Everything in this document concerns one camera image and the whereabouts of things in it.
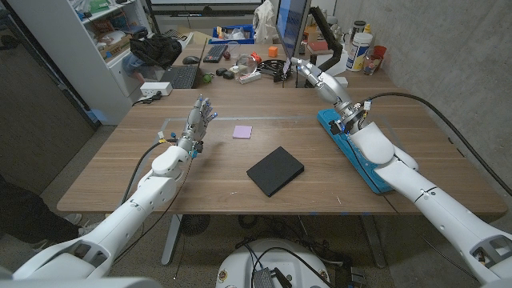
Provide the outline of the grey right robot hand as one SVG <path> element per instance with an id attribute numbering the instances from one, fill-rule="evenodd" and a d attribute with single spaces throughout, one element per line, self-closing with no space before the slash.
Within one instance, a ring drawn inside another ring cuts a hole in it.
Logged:
<path id="1" fill-rule="evenodd" d="M 334 109 L 342 119 L 356 114 L 352 100 L 339 81 L 330 74 L 321 71 L 316 65 L 299 58 L 292 58 L 291 63 L 296 65 L 302 74 L 316 89 L 318 96 L 325 102 L 334 105 Z"/>

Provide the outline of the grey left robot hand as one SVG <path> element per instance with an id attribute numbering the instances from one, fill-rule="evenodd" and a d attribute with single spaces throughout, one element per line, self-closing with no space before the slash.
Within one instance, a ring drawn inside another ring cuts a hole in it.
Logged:
<path id="1" fill-rule="evenodd" d="M 200 143 L 206 134 L 209 122 L 218 116 L 217 113 L 210 114 L 212 109 L 210 99 L 204 98 L 200 94 L 189 112 L 182 135 L 177 141 L 177 146 L 186 151 L 192 151 L 193 147 Z"/>

